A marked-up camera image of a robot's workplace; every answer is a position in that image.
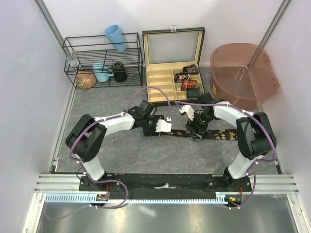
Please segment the dark floral necktie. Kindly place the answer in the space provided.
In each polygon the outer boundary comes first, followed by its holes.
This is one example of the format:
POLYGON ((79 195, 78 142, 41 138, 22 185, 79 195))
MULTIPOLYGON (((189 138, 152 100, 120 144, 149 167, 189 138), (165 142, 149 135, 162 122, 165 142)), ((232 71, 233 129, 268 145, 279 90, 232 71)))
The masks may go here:
MULTIPOLYGON (((161 132, 160 135, 168 135, 182 138, 191 138, 188 130, 171 130, 169 133, 161 132)), ((226 130, 208 130, 202 133, 202 139, 205 140, 237 140, 237 130, 236 129, 226 129, 226 130)))

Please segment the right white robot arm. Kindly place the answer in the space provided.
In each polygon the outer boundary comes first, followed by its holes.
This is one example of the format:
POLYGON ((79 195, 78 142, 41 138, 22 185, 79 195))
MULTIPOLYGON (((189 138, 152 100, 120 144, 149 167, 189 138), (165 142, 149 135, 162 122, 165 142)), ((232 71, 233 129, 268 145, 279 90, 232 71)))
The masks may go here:
POLYGON ((222 186, 234 191, 248 175, 250 167, 273 152, 276 157, 276 137, 268 116, 264 112, 242 110, 224 99, 215 100, 209 93, 199 97, 200 103, 187 103, 179 112, 188 116, 186 128, 192 138, 201 139, 213 120, 222 119, 236 128, 239 153, 232 164, 225 168, 222 186))

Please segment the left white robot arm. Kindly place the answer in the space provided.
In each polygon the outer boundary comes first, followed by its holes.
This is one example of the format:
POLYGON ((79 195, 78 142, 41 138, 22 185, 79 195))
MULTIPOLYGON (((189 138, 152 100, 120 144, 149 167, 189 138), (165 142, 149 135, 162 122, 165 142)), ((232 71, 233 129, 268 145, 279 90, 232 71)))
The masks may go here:
POLYGON ((120 131, 142 128, 145 134, 159 135, 172 129, 171 117, 156 115, 157 107, 143 100, 117 115, 92 117, 83 115, 66 138, 69 157, 81 164, 86 172, 80 179, 79 190, 102 191, 108 186, 107 172, 98 153, 106 136, 120 131))

